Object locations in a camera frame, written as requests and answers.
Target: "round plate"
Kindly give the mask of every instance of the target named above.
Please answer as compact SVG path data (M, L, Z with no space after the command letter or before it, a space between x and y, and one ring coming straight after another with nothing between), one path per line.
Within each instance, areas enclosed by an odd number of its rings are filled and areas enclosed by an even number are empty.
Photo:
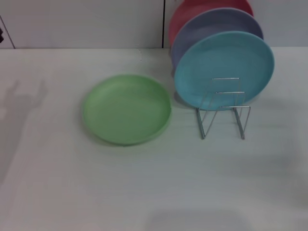
M99 138L132 145L163 132L171 118L168 92L156 81L120 75L96 86L83 105L83 121Z
M205 110L222 110L221 106L234 106L235 98L236 105L241 105L257 96L273 71L273 53L262 39L246 32L229 31L193 45L179 62L174 80L186 103ZM244 91L245 96L216 94L231 91Z
M173 66L178 65L192 45L225 31L249 32L263 39L261 27L250 14L235 8L210 10L194 17L179 31L171 48Z
M251 6L246 0L190 0L184 1L174 12L169 26L169 42L173 44L180 29L191 19L206 11L231 7L245 11L253 16Z

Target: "white tabletop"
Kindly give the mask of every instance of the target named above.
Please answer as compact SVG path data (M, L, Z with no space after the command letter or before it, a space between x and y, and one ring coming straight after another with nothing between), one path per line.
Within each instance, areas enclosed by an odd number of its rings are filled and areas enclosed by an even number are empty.
M231 111L201 140L168 50L0 51L0 231L306 231L308 48L273 50L245 141ZM120 73L169 90L157 139L114 147L84 131L84 95Z

